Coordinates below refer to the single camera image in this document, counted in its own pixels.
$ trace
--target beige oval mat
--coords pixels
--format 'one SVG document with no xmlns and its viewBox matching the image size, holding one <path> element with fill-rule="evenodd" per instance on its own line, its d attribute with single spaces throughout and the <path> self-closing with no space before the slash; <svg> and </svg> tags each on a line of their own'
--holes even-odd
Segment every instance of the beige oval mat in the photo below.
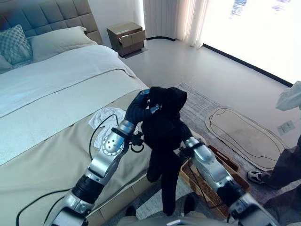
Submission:
<svg viewBox="0 0 301 226">
<path fill-rule="evenodd" d="M 272 170 L 287 148 L 274 133 L 227 107 L 216 108 L 205 124 L 217 138 L 261 170 Z"/>
</svg>

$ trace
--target baseboard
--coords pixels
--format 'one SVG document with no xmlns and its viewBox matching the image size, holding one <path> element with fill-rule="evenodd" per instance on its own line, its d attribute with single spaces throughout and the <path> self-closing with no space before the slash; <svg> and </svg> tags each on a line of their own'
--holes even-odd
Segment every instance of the baseboard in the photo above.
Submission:
<svg viewBox="0 0 301 226">
<path fill-rule="evenodd" d="M 234 61 L 236 61 L 236 62 L 238 62 L 238 63 L 240 63 L 240 64 L 242 64 L 244 66 L 252 68 L 253 70 L 255 70 L 255 71 L 257 71 L 257 72 L 259 72 L 261 74 L 264 74 L 265 76 L 268 76 L 269 78 L 274 79 L 274 80 L 280 82 L 281 84 L 284 84 L 284 85 L 286 85 L 288 87 L 292 87 L 293 86 L 293 84 L 291 84 L 290 82 L 288 82 L 288 81 L 286 81 L 284 79 L 281 79 L 281 78 L 279 78 L 279 77 L 277 77 L 277 76 L 275 76 L 275 75 L 273 75 L 273 74 L 271 74 L 271 73 L 269 73 L 269 72 L 267 72 L 267 71 L 265 71 L 265 70 L 263 70 L 263 69 L 261 69 L 259 67 L 256 67 L 256 66 L 254 66 L 252 64 L 249 64 L 246 61 L 238 59 L 238 58 L 236 58 L 236 57 L 234 57 L 234 56 L 232 56 L 232 55 L 230 55 L 228 53 L 222 52 L 222 51 L 220 51 L 220 50 L 218 50 L 218 49 L 216 49 L 216 48 L 214 48 L 212 46 L 208 46 L 206 44 L 203 44 L 203 47 L 205 47 L 207 49 L 210 49 L 210 50 L 212 50 L 212 51 L 214 51 L 216 53 L 219 53 L 219 54 L 223 55 L 224 57 L 227 57 L 227 58 L 229 58 L 231 60 L 234 60 Z"/>
<path fill-rule="evenodd" d="M 165 36 L 155 36 L 155 37 L 147 38 L 146 40 L 152 40 L 152 39 L 167 39 L 167 40 L 170 40 L 170 41 L 175 41 L 175 39 L 165 37 Z"/>
</svg>

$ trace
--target gray pants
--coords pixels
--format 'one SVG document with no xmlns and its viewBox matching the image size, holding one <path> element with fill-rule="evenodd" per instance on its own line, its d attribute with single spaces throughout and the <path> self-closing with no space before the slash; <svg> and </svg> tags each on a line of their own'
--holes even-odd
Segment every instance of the gray pants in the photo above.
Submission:
<svg viewBox="0 0 301 226">
<path fill-rule="evenodd" d="M 301 137 L 294 148 L 285 149 L 274 170 L 262 173 L 262 180 L 269 186 L 280 189 L 289 183 L 301 179 Z M 268 200 L 264 204 L 281 225 L 301 222 L 301 185 Z"/>
</svg>

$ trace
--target white duvet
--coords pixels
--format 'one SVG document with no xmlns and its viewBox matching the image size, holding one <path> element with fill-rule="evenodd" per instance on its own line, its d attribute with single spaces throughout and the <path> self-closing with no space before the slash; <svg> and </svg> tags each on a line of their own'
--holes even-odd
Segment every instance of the white duvet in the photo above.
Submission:
<svg viewBox="0 0 301 226">
<path fill-rule="evenodd" d="M 73 49 L 0 74 L 0 117 L 41 97 L 116 69 L 135 74 L 106 46 Z"/>
<path fill-rule="evenodd" d="M 0 75 L 0 165 L 119 97 L 147 87 L 105 46 Z"/>
</svg>

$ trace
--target gray headboard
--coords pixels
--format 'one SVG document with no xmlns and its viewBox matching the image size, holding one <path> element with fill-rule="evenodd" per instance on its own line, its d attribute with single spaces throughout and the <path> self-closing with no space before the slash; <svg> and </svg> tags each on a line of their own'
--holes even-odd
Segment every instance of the gray headboard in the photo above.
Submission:
<svg viewBox="0 0 301 226">
<path fill-rule="evenodd" d="M 53 0 L 0 14 L 0 31 L 20 24 L 26 37 L 82 26 L 87 36 L 102 44 L 88 0 Z"/>
</svg>

